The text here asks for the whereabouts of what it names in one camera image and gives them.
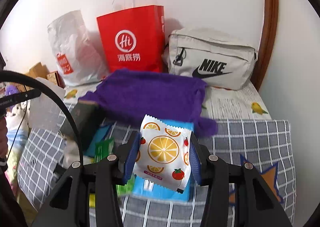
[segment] brown box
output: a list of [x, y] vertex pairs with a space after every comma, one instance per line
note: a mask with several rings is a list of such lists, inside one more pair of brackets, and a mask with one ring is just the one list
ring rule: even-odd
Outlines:
[[59, 78], [59, 74], [57, 71], [48, 73], [47, 80], [54, 83], [54, 85], [57, 85], [57, 86], [63, 88], [62, 83]]
[[[37, 63], [35, 66], [33, 66], [32, 68], [29, 69], [29, 71], [27, 73], [25, 73], [25, 75], [32, 77], [32, 78], [37, 78], [37, 77], [41, 77], [44, 79], [47, 79], [47, 68], [45, 66], [42, 66], [41, 63]], [[20, 92], [24, 92], [24, 86], [18, 83], [13, 83], [13, 85], [15, 85], [17, 87], [17, 89]]]

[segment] star print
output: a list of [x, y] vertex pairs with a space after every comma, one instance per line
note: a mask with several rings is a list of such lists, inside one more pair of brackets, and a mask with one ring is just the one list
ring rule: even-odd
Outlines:
[[[246, 160], [242, 155], [240, 155], [240, 162], [241, 162], [241, 165], [244, 165], [249, 161]], [[280, 203], [283, 203], [283, 198], [279, 195], [279, 190], [276, 186], [277, 175], [278, 175], [278, 162], [275, 163], [273, 166], [269, 167], [268, 169], [262, 171], [262, 173], [260, 174], [262, 178], [266, 181], [270, 189], [272, 190], [273, 194], [277, 197], [277, 200]], [[235, 196], [234, 190], [230, 192], [229, 203], [232, 206], [236, 204], [236, 196]]]

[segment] blue gripper pad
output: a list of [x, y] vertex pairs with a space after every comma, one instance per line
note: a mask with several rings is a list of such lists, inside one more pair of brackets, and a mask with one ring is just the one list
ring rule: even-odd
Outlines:
[[201, 163], [192, 141], [190, 141], [189, 161], [193, 178], [197, 181], [198, 184], [201, 184]]
[[124, 174], [122, 177], [122, 181], [124, 184], [126, 184], [131, 176], [132, 176], [132, 171], [134, 167], [134, 163], [136, 161], [137, 155], [138, 155], [138, 150], [140, 148], [140, 132], [137, 132], [136, 137], [132, 143], [132, 148], [130, 149], [127, 159], [125, 160], [124, 163]]

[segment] screw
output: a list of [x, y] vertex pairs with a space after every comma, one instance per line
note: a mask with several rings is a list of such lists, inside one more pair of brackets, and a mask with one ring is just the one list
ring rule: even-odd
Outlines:
[[110, 154], [110, 155], [108, 155], [107, 159], [108, 159], [109, 161], [114, 161], [114, 160], [117, 159], [117, 156], [114, 155], [114, 154]]
[[251, 163], [245, 163], [245, 164], [244, 164], [244, 167], [245, 167], [246, 169], [252, 169], [252, 168], [253, 168], [253, 164], [251, 164]]
[[80, 166], [80, 162], [79, 161], [74, 161], [73, 163], [72, 163], [72, 167], [73, 168], [78, 168]]
[[218, 157], [217, 157], [216, 155], [214, 155], [214, 154], [211, 154], [211, 155], [209, 156], [209, 160], [211, 160], [211, 161], [217, 161], [217, 160], [218, 160]]

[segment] purple towel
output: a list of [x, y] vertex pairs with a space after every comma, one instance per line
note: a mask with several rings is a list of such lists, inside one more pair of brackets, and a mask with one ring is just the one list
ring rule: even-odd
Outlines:
[[206, 83], [198, 78], [121, 69], [81, 100], [97, 102], [107, 117], [139, 127], [146, 114], [157, 119], [193, 122], [195, 134], [212, 136], [214, 120], [202, 118]]

